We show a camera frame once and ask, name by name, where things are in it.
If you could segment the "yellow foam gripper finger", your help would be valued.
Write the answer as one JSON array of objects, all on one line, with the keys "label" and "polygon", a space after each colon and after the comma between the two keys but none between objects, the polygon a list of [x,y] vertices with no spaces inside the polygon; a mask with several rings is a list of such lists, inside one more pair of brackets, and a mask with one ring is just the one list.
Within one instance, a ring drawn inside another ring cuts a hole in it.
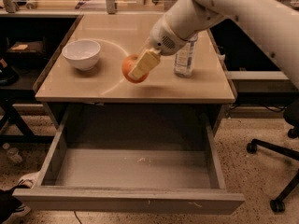
[{"label": "yellow foam gripper finger", "polygon": [[158,49],[145,49],[137,58],[133,68],[128,73],[132,80],[140,80],[155,68],[161,60],[161,54]]}]

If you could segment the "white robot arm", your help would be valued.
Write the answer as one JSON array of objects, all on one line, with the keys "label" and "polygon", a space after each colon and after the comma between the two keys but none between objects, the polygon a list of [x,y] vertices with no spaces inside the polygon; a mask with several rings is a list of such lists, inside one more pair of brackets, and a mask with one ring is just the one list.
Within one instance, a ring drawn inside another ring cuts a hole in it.
[{"label": "white robot arm", "polygon": [[229,19],[299,88],[299,14],[276,0],[177,0],[152,27],[128,73],[139,80],[195,34]]}]

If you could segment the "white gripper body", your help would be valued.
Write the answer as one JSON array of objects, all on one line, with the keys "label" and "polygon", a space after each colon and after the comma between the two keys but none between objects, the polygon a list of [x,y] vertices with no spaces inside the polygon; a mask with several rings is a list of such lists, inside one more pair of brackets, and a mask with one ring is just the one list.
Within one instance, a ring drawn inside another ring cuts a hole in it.
[{"label": "white gripper body", "polygon": [[149,32],[148,45],[163,56],[175,54],[191,36],[191,25],[174,15],[163,15]]}]

